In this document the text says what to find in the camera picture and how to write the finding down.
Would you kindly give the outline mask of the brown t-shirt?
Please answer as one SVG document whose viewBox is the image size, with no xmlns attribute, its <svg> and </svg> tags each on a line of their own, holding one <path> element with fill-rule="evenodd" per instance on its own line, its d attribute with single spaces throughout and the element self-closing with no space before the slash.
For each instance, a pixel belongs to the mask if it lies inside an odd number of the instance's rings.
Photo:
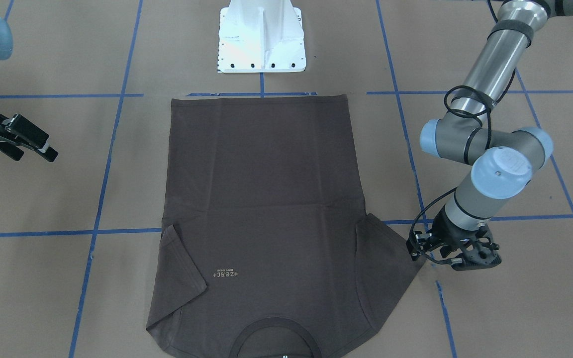
<svg viewBox="0 0 573 358">
<path fill-rule="evenodd" d="M 341 358 L 420 271 L 367 213 L 345 95 L 171 100 L 146 330 L 175 358 Z"/>
</svg>

